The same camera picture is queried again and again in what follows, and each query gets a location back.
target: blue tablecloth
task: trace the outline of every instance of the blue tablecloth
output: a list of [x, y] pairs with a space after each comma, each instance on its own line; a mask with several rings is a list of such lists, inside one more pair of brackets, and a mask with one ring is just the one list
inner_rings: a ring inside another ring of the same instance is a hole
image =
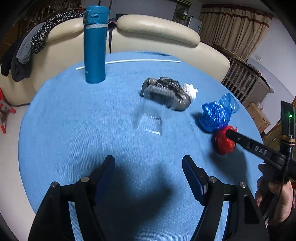
[[[151, 52], [106, 56], [107, 61], [142, 58], [177, 60]], [[83, 70], [75, 70], [79, 66], [83, 62], [46, 81], [22, 120], [20, 174], [35, 212], [52, 181], [75, 183], [108, 154], [115, 157], [116, 170], [97, 207], [107, 241], [190, 240], [203, 206], [183, 174], [184, 155], [209, 176], [229, 184], [245, 181], [255, 193], [261, 176], [257, 165], [262, 161], [238, 145], [229, 155], [215, 154], [212, 134], [197, 126], [201, 105], [229, 92], [212, 77], [184, 62], [132, 62], [107, 65], [105, 81], [91, 85]], [[159, 136], [136, 130], [134, 120], [142, 83], [162, 76], [193, 84], [198, 93], [186, 111], [174, 112], [166, 120]], [[240, 106], [229, 124], [261, 142], [253, 120]], [[224, 203], [216, 240], [222, 239], [227, 209]], [[82, 240], [73, 204], [70, 211], [76, 240]]]

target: curtain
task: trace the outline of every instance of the curtain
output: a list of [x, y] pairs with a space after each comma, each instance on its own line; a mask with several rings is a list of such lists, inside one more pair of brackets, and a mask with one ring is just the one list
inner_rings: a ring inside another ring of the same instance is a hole
[[247, 60], [265, 36], [273, 15], [231, 4], [204, 4], [200, 39]]

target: cardboard box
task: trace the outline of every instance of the cardboard box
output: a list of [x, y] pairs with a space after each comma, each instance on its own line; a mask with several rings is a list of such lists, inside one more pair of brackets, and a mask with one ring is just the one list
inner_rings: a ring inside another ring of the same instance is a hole
[[254, 103], [249, 105], [247, 111], [249, 112], [250, 116], [255, 122], [255, 125], [257, 126], [259, 133], [261, 134], [270, 125], [269, 120], [262, 110], [260, 110]]

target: metal screw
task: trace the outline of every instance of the metal screw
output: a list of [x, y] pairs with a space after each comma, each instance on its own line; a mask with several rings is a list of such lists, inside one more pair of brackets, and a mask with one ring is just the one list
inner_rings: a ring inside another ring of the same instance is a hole
[[242, 187], [242, 188], [246, 188], [247, 185], [244, 183], [244, 182], [240, 182], [239, 185]]
[[57, 185], [58, 185], [57, 182], [52, 182], [52, 183], [50, 184], [50, 186], [51, 186], [52, 188], [55, 188]]
[[89, 177], [83, 177], [80, 179], [81, 182], [87, 183], [89, 181]]
[[215, 183], [215, 182], [217, 182], [217, 178], [215, 178], [215, 177], [209, 177], [209, 181], [211, 183]]

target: blue thermos bottle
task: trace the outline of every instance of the blue thermos bottle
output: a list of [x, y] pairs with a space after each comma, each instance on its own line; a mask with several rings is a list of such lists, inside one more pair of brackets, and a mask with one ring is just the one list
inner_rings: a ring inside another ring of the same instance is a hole
[[90, 6], [83, 16], [84, 70], [86, 82], [95, 84], [105, 80], [106, 38], [109, 9]]

